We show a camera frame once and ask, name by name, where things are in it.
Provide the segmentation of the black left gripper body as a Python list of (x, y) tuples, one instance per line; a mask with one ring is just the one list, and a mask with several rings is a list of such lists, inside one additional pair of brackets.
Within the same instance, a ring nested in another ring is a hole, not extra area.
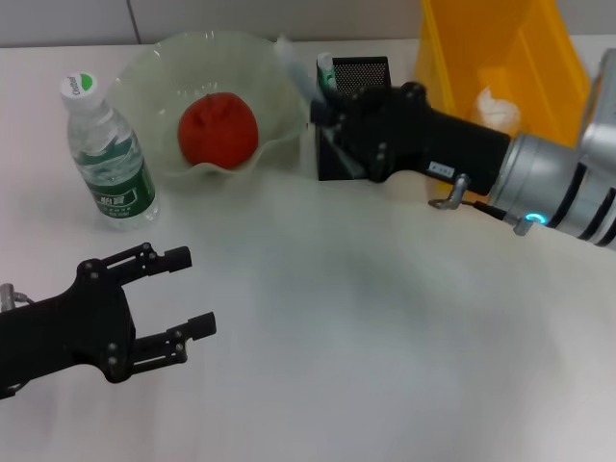
[(104, 261), (88, 260), (62, 294), (1, 314), (1, 387), (80, 365), (124, 381), (135, 337), (122, 283)]

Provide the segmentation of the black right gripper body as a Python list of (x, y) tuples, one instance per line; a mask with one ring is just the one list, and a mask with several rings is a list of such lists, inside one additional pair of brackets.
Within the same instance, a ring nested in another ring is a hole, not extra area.
[(339, 140), (375, 183), (412, 170), (452, 184), (470, 178), (469, 190), (488, 194), (496, 184), (511, 137), (433, 109), (425, 87), (408, 82), (401, 87), (364, 89), (364, 122), (340, 124)]

